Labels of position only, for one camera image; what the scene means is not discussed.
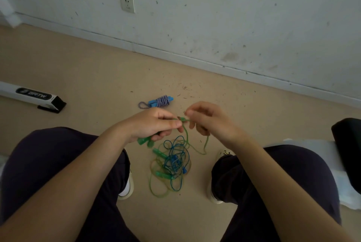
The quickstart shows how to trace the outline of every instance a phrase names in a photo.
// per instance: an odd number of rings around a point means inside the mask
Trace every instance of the hand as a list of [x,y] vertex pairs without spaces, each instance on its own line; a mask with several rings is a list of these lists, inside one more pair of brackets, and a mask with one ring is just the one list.
[[166,135],[170,135],[172,129],[178,129],[183,133],[182,122],[171,112],[158,107],[146,109],[121,121],[120,124],[129,132],[129,142],[150,135],[153,135],[151,137],[153,141],[161,140]]
[[184,114],[190,119],[190,129],[196,126],[201,135],[214,135],[229,149],[236,139],[246,135],[216,104],[197,102],[188,107]]

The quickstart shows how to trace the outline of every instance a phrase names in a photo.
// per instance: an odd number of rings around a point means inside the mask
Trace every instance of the beige floor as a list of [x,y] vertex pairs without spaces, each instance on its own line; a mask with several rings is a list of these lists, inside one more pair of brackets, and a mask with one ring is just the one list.
[[[50,92],[67,102],[57,115],[0,97],[3,154],[10,154],[17,142],[35,129],[69,126],[98,135],[139,112],[139,101],[164,94],[175,97],[168,110],[177,115],[199,100],[219,104],[261,144],[285,138],[332,139],[332,124],[346,117],[361,118],[361,110],[348,106],[28,25],[16,30],[0,26],[0,81]],[[190,141],[200,148],[204,138],[191,131]],[[191,153],[192,170],[181,192],[157,199],[147,183],[153,155],[137,143],[127,146],[135,190],[118,206],[142,241],[220,240],[235,205],[213,205],[205,197],[205,188],[215,152],[221,147],[210,138],[207,156]],[[342,214],[347,231],[361,240],[361,213],[343,208]]]

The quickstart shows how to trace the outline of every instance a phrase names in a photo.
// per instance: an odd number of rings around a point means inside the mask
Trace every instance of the left hand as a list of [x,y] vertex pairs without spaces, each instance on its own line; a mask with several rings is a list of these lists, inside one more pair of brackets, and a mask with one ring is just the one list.
[[166,135],[170,135],[173,129],[183,133],[182,122],[171,112],[158,107],[135,114],[121,121],[120,124],[129,132],[129,142],[150,135],[153,135],[151,137],[153,141],[161,140]]

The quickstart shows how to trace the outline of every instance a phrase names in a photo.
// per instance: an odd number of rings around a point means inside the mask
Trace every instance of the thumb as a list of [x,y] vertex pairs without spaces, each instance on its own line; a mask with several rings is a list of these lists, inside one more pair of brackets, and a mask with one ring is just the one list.
[[211,117],[206,116],[203,113],[197,111],[189,111],[187,112],[187,116],[191,121],[194,121],[197,124],[202,125],[204,128],[208,129],[210,125]]
[[180,120],[168,120],[168,119],[160,119],[158,120],[157,129],[158,131],[177,129],[182,126],[182,122]]

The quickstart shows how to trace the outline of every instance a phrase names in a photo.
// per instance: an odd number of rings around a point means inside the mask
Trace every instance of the forearm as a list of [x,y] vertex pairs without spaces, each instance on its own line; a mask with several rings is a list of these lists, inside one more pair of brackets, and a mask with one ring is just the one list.
[[254,139],[242,134],[232,146],[282,241],[351,241]]
[[74,241],[126,144],[121,123],[105,131],[0,228],[1,241]]

